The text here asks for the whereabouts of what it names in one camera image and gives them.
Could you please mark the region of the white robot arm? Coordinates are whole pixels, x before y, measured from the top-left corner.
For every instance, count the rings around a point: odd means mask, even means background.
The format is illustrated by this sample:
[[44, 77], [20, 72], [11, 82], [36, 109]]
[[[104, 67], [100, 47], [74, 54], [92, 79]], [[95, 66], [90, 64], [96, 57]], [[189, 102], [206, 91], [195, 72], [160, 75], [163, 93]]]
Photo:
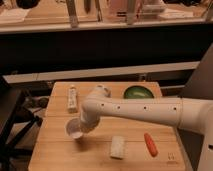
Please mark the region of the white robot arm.
[[81, 102], [80, 125], [90, 132], [101, 116], [120, 117], [192, 131], [204, 136], [197, 171], [213, 171], [213, 100], [193, 98], [119, 99], [104, 85], [95, 86]]

